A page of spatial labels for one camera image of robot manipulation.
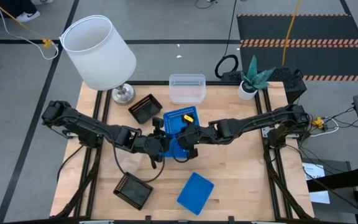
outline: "concrete floor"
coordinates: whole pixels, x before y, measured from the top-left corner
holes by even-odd
[[[205,10],[196,9],[194,0],[81,0],[74,21],[92,14],[108,16],[126,40],[144,39],[226,39],[229,31],[233,1],[219,1]],[[358,0],[347,0],[358,26]],[[29,27],[44,36],[57,39],[63,32],[73,0],[56,0],[40,6],[42,16]],[[296,0],[238,1],[237,13],[292,13]],[[339,0],[304,0],[301,14],[341,14]],[[12,21],[8,29],[34,39]],[[13,39],[4,32],[0,20],[0,39]],[[231,39],[239,39],[234,20]],[[230,54],[238,54],[239,46],[229,46]],[[225,45],[207,44],[137,44],[130,45],[138,64],[131,80],[168,80],[172,73],[203,73],[207,80],[216,80],[213,70],[224,53]],[[31,45],[0,45],[0,205],[21,151],[35,106],[50,68]],[[230,62],[221,67],[229,70]],[[81,79],[64,52],[58,63],[46,103],[66,100],[75,106]],[[313,116],[331,116],[351,106],[352,96],[358,94],[358,82],[306,82],[308,91],[301,97],[307,112]],[[341,117],[356,119],[355,113]],[[66,141],[47,128],[38,125],[23,171],[17,183],[6,222],[47,218],[55,192],[55,179],[62,163]],[[322,159],[350,161],[358,168],[358,128],[305,141],[305,147]],[[326,220],[349,221],[343,215],[316,211]]]

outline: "wooden table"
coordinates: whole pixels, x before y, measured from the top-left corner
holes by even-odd
[[[269,96],[272,109],[287,105],[282,83],[271,83]],[[152,93],[162,104],[163,109],[157,115],[162,118],[168,111],[177,110],[189,105],[174,105],[170,101],[167,85],[147,86],[135,85],[136,99],[139,101]],[[246,118],[257,114],[255,100],[242,101],[237,96],[237,86],[206,87],[204,102],[197,105],[200,125],[207,126],[208,121],[223,118]],[[83,84],[77,104],[77,110],[92,116],[96,91]],[[111,100],[108,124],[120,124],[141,128],[143,133],[153,130],[151,120],[143,125],[138,124],[128,112],[129,106],[119,106]],[[297,148],[296,141],[288,139],[287,144]],[[69,140],[65,158],[78,148],[78,140]],[[112,146],[106,141],[103,144],[98,182],[94,198],[92,219],[110,220],[144,220],[151,215],[153,220],[227,220],[234,216],[241,220],[274,220],[272,200],[265,162],[263,160],[260,131],[243,134],[228,146],[198,145],[199,156],[187,163],[180,164],[167,159],[162,175],[150,183],[154,188],[144,208],[136,210],[112,192],[122,177],[116,168],[112,155]],[[62,170],[57,185],[51,215],[57,214],[71,199],[78,188],[85,150],[75,156]],[[289,191],[296,201],[313,216],[310,196],[306,185],[305,174],[299,153],[290,148],[281,150],[283,167]],[[141,179],[153,178],[157,169],[153,170],[147,156],[135,173]],[[194,215],[177,203],[176,199],[192,172],[197,172],[214,183],[215,187],[200,215]],[[81,214],[85,214],[88,193],[84,195]],[[285,216],[282,195],[278,190],[281,216]]]

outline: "white sign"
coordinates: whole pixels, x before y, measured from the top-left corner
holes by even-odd
[[[305,168],[306,173],[308,173],[313,178],[319,178],[319,177],[325,176],[323,165],[309,164],[309,163],[303,162],[303,167]],[[306,174],[305,174],[305,177],[306,177],[306,180],[311,180],[311,178]],[[311,192],[310,199],[312,202],[329,204],[328,191]]]

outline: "blue plastic tray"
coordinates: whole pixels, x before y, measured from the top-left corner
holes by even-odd
[[[177,202],[199,215],[213,189],[212,182],[194,172],[180,192]]]
[[[182,108],[171,112],[164,113],[164,127],[167,134],[177,134],[180,130],[186,127],[186,123],[182,121],[182,116],[185,114],[191,114],[195,120],[196,125],[200,125],[198,121],[197,109],[195,106]],[[169,145],[169,151],[165,153],[165,157],[172,157],[172,150],[175,150],[176,158],[187,158],[188,151],[179,147],[176,138],[173,138]]]

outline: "shoe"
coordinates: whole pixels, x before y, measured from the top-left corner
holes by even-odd
[[[39,11],[37,11],[33,14],[28,14],[26,12],[23,12],[21,15],[17,16],[16,19],[19,22],[29,22],[31,20],[38,18],[39,16],[41,16],[41,13]]]
[[[53,3],[53,0],[31,0],[31,2],[35,5],[35,6],[39,6],[41,4],[50,4]]]

